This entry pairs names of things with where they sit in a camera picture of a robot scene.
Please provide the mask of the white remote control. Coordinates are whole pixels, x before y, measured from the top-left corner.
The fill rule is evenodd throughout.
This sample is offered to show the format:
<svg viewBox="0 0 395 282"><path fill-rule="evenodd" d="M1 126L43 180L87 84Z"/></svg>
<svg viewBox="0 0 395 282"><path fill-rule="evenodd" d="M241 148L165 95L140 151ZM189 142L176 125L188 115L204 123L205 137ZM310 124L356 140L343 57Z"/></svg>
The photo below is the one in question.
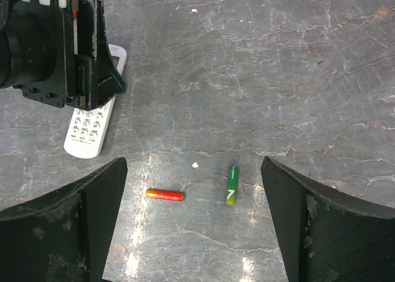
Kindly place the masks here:
<svg viewBox="0 0 395 282"><path fill-rule="evenodd" d="M64 150L68 154L79 159L92 159L100 154L114 103L115 98L112 98L95 110L73 111L64 141Z"/></svg>

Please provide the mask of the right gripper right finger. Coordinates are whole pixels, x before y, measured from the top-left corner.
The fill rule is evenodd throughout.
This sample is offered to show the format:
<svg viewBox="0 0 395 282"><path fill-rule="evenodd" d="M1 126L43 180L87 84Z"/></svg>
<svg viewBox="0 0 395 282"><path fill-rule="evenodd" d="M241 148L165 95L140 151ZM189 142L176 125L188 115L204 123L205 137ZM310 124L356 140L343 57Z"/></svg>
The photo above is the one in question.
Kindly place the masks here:
<svg viewBox="0 0 395 282"><path fill-rule="evenodd" d="M289 281L394 281L394 209L265 157L261 174Z"/></svg>

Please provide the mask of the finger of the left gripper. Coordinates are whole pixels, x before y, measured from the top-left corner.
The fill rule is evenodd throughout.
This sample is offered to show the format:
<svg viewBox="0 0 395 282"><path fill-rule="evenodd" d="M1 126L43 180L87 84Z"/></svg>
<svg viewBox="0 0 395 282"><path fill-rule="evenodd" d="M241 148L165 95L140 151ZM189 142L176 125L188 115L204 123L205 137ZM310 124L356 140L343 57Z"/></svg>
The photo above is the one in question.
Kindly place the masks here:
<svg viewBox="0 0 395 282"><path fill-rule="evenodd" d="M79 109L97 109L126 91L112 62L103 0L77 0L77 85Z"/></svg>

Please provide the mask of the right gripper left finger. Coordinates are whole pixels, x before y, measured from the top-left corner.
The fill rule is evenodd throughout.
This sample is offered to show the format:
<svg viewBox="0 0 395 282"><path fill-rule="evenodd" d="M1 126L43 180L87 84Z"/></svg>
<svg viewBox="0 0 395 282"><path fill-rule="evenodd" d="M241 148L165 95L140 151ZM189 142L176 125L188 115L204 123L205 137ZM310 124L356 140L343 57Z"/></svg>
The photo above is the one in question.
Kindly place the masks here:
<svg viewBox="0 0 395 282"><path fill-rule="evenodd" d="M1 211L1 281L103 281L128 173L119 157Z"/></svg>

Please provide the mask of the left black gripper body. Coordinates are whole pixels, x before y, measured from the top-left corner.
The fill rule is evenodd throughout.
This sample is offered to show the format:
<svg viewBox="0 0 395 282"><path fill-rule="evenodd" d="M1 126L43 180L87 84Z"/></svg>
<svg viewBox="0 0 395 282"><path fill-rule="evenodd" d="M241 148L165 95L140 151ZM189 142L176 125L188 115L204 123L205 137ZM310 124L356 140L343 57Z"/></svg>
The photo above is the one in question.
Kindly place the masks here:
<svg viewBox="0 0 395 282"><path fill-rule="evenodd" d="M77 0L1 0L1 88L62 108L78 95L73 19Z"/></svg>

